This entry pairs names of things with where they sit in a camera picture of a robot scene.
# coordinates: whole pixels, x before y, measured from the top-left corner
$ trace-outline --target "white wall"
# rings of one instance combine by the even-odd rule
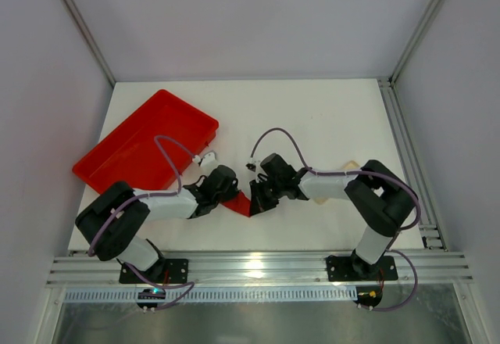
[[[0,0],[0,341],[22,343],[83,185],[111,88],[60,0]]]
[[[453,249],[500,316],[500,0],[446,0],[398,82]]]
[[[379,77],[429,0],[75,0],[118,81]]]

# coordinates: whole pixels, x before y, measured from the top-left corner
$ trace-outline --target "black mounting plate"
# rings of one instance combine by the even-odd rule
[[[165,260],[163,272],[157,277],[150,279],[153,283],[164,284],[183,284],[188,281],[189,260],[175,259]],[[168,271],[168,279],[165,280],[165,274]],[[125,265],[122,264],[120,270],[120,284],[144,284],[135,274]]]
[[[326,258],[326,262],[328,281],[378,281],[380,277],[377,273],[372,278],[361,280],[352,268],[351,256],[329,256]],[[383,256],[377,265],[382,270],[385,281],[398,280],[394,257]]]

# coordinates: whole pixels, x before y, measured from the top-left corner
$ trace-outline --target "gray floor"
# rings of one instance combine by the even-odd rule
[[[409,289],[386,286],[384,306],[401,301]],[[137,311],[123,304],[68,304],[53,343],[470,343],[451,285],[420,286],[409,305],[391,313],[358,310],[351,302],[186,304],[155,314]]]

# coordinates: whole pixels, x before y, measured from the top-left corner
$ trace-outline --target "red tray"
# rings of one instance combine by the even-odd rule
[[[116,181],[144,190],[165,189],[175,174],[153,138],[168,135],[199,154],[218,127],[217,120],[160,90],[76,163],[73,172],[99,194]],[[160,141],[182,173],[191,157],[173,143]]]

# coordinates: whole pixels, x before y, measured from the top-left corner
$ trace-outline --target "white tabletop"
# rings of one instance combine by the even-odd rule
[[[215,150],[219,161],[236,172],[239,187],[248,197],[253,174],[245,164],[257,138],[270,127],[289,130],[312,167],[336,169],[349,160],[363,165],[368,159],[378,159],[403,178],[376,80],[118,83],[101,139],[162,88],[219,121],[217,136],[206,151]],[[281,154],[296,169],[301,167],[284,134],[270,134],[256,157],[263,159],[272,152]],[[183,184],[196,181],[199,174],[198,166],[192,164],[183,173]],[[96,197],[87,186],[79,211]],[[161,250],[345,250],[356,247],[365,227],[347,200],[316,205],[283,198],[275,210],[252,218],[218,206],[193,220],[145,223],[138,235]],[[422,247],[418,228],[405,231],[394,245],[396,249]],[[69,248],[88,248],[76,228]]]

